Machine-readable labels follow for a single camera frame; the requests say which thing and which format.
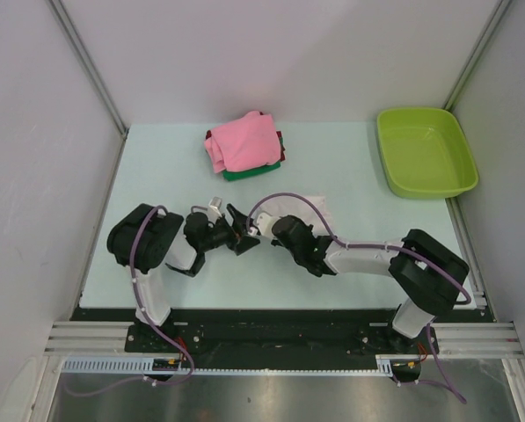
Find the white t shirt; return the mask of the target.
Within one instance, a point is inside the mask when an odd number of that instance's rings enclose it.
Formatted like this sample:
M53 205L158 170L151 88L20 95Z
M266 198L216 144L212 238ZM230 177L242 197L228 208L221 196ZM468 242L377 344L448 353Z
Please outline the white t shirt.
M327 209L325 196L305 196L305 199L314 206L329 226L332 227L332 215ZM274 217L294 215L300 218L306 225L311 225L314 234L327 234L325 225L317 215L317 212L305 201L296 197L280 195L267 200L255 211L254 218L257 218L260 213L266 213Z

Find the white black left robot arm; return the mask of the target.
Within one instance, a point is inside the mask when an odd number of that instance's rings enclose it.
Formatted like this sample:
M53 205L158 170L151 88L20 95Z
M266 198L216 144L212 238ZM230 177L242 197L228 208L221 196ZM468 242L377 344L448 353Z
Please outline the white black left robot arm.
M184 217L142 203L108 235L108 252L129 270L135 285L135 314L149 323L143 338L156 351L169 349L175 340L175 330L164 323L171 305L163 292L161 267L193 277L204 266L207 252L224 246L240 256L259 244L248 234L246 216L230 204L225 211L221 206L222 200L215 197L206 207L191 207Z

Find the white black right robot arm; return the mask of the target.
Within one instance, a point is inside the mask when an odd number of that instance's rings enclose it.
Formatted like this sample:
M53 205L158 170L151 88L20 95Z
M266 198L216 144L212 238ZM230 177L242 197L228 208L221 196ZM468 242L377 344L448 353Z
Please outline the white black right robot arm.
M469 304L463 286L468 264L421 229L400 241L349 243L333 234L317 236L313 227L294 215L256 219L262 236L284 247L293 260L314 276L368 273L391 277L406 299L386 331L388 346L406 353L418 342L423 328L456 305Z

